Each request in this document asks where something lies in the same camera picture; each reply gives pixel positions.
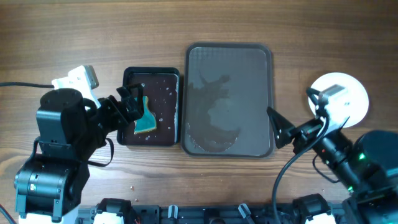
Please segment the green yellow sponge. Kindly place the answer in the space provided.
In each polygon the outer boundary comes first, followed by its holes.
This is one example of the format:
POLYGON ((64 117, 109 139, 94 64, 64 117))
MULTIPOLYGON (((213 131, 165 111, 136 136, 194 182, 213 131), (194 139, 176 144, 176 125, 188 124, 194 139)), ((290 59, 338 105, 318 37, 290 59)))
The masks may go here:
POLYGON ((157 128, 156 118, 149 110, 149 98, 143 96, 144 114, 141 119, 135 121, 134 134, 142 134, 154 131, 157 128))

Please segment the white plate top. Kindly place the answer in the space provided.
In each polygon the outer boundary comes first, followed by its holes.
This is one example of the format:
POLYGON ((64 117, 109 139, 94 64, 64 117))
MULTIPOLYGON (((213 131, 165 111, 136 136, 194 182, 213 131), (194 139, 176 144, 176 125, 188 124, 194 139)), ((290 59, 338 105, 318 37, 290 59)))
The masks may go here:
POLYGON ((342 128, 358 124, 366 116, 369 108, 369 97, 363 85, 351 75, 332 72, 316 79, 311 88, 323 91, 333 85, 341 85, 348 89, 350 98, 349 120, 342 128))

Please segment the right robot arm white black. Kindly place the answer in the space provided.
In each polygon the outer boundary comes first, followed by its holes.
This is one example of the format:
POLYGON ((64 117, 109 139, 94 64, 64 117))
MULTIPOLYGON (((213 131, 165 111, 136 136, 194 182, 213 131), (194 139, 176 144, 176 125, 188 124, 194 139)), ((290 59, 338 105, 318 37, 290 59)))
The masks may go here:
POLYGON ((314 150, 350 194, 342 203, 348 223, 397 223, 397 133, 374 130, 351 142, 341 132, 351 116, 348 89, 333 85, 323 91, 307 88, 306 93, 315 117, 300 126, 267 109, 277 148, 293 144, 295 154, 274 182, 275 222, 281 222, 276 195, 282 176, 300 156, 314 150))

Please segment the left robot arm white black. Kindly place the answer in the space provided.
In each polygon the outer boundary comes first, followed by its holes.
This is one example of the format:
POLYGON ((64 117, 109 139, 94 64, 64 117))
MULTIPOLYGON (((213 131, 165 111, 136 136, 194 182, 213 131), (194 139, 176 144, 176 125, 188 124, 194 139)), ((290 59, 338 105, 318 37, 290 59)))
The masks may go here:
POLYGON ((87 183, 93 153, 114 143, 108 134, 129 126, 144 114, 140 84, 117 89, 99 104, 80 91, 61 88, 40 99, 36 119, 40 135, 32 154, 14 179, 16 212, 21 221, 33 223, 75 222, 81 193, 87 183))

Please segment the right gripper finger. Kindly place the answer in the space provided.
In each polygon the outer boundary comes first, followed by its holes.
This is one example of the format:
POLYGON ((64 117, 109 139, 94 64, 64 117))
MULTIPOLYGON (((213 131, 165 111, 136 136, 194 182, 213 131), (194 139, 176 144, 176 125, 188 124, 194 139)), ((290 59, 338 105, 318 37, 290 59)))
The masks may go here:
POLYGON ((306 89, 306 94, 308 95, 310 101, 311 101, 315 106, 317 106, 317 105, 318 105, 318 96, 319 96, 319 94, 320 94, 320 91, 308 87, 308 88, 306 89))
POLYGON ((267 108, 267 114, 274 133, 276 147, 280 149, 290 144, 294 138, 295 126, 271 107, 267 108))

